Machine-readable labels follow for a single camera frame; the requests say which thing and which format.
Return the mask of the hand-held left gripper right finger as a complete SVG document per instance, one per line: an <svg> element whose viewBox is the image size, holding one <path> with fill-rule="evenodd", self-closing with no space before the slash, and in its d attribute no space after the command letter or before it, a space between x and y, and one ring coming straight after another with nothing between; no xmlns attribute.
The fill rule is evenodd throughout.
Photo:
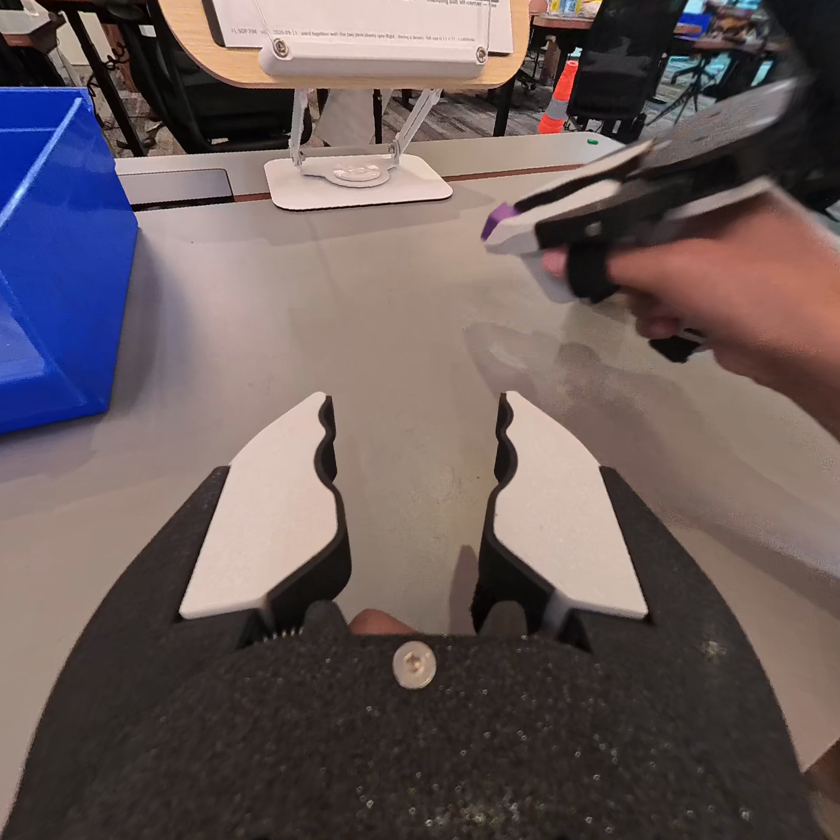
<svg viewBox="0 0 840 840"><path fill-rule="evenodd" d="M500 602L528 626L563 626L572 612L648 616L600 463L518 392L500 394L497 485L488 498L473 622Z"/></svg>

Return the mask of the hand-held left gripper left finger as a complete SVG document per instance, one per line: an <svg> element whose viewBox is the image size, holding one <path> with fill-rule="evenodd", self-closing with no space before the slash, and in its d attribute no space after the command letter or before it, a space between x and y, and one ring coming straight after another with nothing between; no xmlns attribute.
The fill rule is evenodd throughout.
<svg viewBox="0 0 840 840"><path fill-rule="evenodd" d="M334 485L332 398L312 393L262 429L230 462L179 614L197 620L255 612L300 626L332 601L352 569Z"/></svg>

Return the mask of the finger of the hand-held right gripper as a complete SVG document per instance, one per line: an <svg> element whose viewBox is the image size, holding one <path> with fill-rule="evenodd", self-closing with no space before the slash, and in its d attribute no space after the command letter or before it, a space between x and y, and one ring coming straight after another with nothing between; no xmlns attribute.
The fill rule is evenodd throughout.
<svg viewBox="0 0 840 840"><path fill-rule="evenodd" d="M561 174L513 205L528 218L609 218L659 212L659 190L637 174L655 142L638 141Z"/></svg>
<svg viewBox="0 0 840 840"><path fill-rule="evenodd" d="M618 291L606 256L621 246L659 245L681 238L698 217L773 190L762 176L744 185L689 200L691 180L604 180L527 212L507 204L488 216L482 241L488 253L522 259L556 302L599 303Z"/></svg>

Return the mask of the purple wooden cube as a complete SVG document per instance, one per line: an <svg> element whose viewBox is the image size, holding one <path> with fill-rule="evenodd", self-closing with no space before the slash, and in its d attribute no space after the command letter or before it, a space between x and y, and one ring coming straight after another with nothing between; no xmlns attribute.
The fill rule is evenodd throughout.
<svg viewBox="0 0 840 840"><path fill-rule="evenodd" d="M488 215L486 222L480 233L480 239L483 242L487 242L494 235L494 231L502 227L503 232L507 232L508 229L513 229L516 225L510 220L518 220L524 212L517 209L514 205L509 203L502 203L495 207L490 214Z"/></svg>

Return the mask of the blue plastic bin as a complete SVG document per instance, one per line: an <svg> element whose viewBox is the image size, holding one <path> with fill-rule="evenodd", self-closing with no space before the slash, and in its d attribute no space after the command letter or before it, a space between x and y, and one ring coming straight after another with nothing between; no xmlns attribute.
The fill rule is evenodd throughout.
<svg viewBox="0 0 840 840"><path fill-rule="evenodd" d="M88 93L1 90L1 431L109 409L139 224Z"/></svg>

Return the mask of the person's right hand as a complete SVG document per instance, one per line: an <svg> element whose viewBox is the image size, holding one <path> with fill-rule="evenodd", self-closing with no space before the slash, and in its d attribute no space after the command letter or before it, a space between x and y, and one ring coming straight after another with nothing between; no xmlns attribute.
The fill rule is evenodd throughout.
<svg viewBox="0 0 840 840"><path fill-rule="evenodd" d="M839 438L838 248L785 196L700 217L696 236L609 251L608 279L637 331L663 340L688 325L719 365L782 394Z"/></svg>

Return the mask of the orange striped traffic cone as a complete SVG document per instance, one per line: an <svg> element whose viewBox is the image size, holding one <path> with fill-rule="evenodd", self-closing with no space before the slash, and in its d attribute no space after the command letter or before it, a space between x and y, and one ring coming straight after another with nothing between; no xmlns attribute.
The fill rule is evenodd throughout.
<svg viewBox="0 0 840 840"><path fill-rule="evenodd" d="M538 126L540 135L557 134L564 131L568 116L569 101L579 67L577 59L568 59L553 89L552 97Z"/></svg>

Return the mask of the black office chair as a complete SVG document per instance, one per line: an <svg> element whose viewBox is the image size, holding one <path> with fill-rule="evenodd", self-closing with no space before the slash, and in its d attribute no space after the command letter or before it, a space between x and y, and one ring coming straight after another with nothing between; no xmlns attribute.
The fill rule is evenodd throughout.
<svg viewBox="0 0 840 840"><path fill-rule="evenodd" d="M174 37L159 2L108 1L134 86L189 154L283 151L293 92L234 87L209 75Z"/></svg>
<svg viewBox="0 0 840 840"><path fill-rule="evenodd" d="M685 7L685 1L601 2L574 77L571 126L586 131L596 121L606 137L623 144L638 139Z"/></svg>

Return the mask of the white folding stand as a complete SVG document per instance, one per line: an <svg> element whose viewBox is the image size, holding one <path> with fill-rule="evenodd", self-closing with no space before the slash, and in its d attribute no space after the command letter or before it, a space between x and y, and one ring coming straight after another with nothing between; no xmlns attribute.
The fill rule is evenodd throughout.
<svg viewBox="0 0 840 840"><path fill-rule="evenodd" d="M488 33L477 40L441 40L435 37L409 40L398 45L389 38L372 41L343 39L335 44L317 39L275 38L259 52L259 64L270 76L313 75L324 70L328 78L386 81L390 77L420 76L432 79L477 77L487 63ZM438 200L448 197L439 188L435 173L432 185L420 186L422 176L402 167L408 145L427 115L441 98L441 88L424 89L387 154L333 154L308 158L301 150L303 118L309 90L293 92L289 155L264 166L269 197L289 212L362 207L374 204Z"/></svg>

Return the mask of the white instruction sheet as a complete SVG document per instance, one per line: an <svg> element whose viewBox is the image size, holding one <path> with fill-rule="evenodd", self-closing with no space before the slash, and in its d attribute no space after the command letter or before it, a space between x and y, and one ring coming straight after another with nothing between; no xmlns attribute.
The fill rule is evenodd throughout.
<svg viewBox="0 0 840 840"><path fill-rule="evenodd" d="M203 7L214 40L228 48L319 40L513 51L508 1L209 1Z"/></svg>

